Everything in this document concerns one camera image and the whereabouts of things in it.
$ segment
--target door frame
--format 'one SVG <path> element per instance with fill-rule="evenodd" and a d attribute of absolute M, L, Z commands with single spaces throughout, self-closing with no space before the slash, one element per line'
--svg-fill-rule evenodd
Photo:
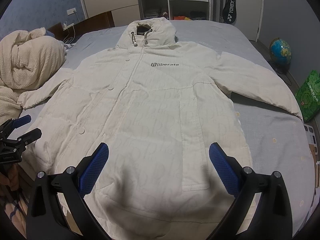
<path fill-rule="evenodd" d="M 259 27 L 258 27 L 258 33 L 256 36 L 256 41 L 258 40 L 259 35 L 260 35 L 260 31 L 261 31 L 262 16 L 263 16 L 263 4 L 264 4 L 264 0 L 261 1 L 260 21 L 259 21 Z"/>

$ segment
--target liberate logo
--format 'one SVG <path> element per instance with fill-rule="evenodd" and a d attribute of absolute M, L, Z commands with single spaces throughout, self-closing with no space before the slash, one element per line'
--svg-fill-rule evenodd
<path fill-rule="evenodd" d="M 179 64 L 151 63 L 151 67 L 158 67 L 158 66 L 179 66 Z"/>

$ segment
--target hood drawstring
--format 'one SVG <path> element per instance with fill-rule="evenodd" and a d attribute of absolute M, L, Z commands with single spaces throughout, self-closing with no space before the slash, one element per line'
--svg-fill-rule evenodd
<path fill-rule="evenodd" d="M 138 43 L 136 42 L 136 38 L 135 38 L 135 36 L 134 36 L 134 32 L 132 32 L 131 33 L 131 39 L 132 39 L 132 44 L 135 46 L 135 47 L 137 47 L 138 46 Z"/>
<path fill-rule="evenodd" d="M 152 29 L 150 29 L 150 30 L 148 30 L 147 32 L 145 32 L 145 34 L 144 34 L 144 44 L 148 44 L 148 41 L 147 41 L 147 35 L 149 34 L 149 33 L 151 33 L 152 32 Z"/>

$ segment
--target metal screw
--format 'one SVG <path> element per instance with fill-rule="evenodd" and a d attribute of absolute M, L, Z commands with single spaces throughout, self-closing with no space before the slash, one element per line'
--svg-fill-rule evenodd
<path fill-rule="evenodd" d="M 73 173 L 74 171 L 75 171 L 75 168 L 72 167 L 72 166 L 70 166 L 70 167 L 67 168 L 67 173 L 68 173 L 68 174 L 71 174 L 71 173 Z"/>
<path fill-rule="evenodd" d="M 39 173 L 38 173 L 38 178 L 42 178 L 44 176 L 44 172 L 43 171 L 40 171 Z"/>
<path fill-rule="evenodd" d="M 244 167 L 244 168 L 243 168 L 243 171 L 244 171 L 246 174 L 252 173 L 252 169 L 251 169 L 250 167 Z"/>
<path fill-rule="evenodd" d="M 277 178 L 281 177 L 281 173 L 279 171 L 275 171 L 273 175 L 275 175 Z"/>

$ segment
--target jacket hood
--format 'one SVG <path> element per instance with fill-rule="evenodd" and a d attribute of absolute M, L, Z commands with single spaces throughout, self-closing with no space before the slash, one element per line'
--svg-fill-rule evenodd
<path fill-rule="evenodd" d="M 145 44 L 143 35 L 137 35 L 137 27 L 139 25 L 148 25 L 152 29 L 152 32 L 147 34 L 148 44 Z M 138 44 L 137 47 L 157 47 L 175 44 L 176 29 L 170 21 L 163 17 L 130 23 L 122 33 L 116 47 L 128 49 L 133 46 L 132 32 Z"/>

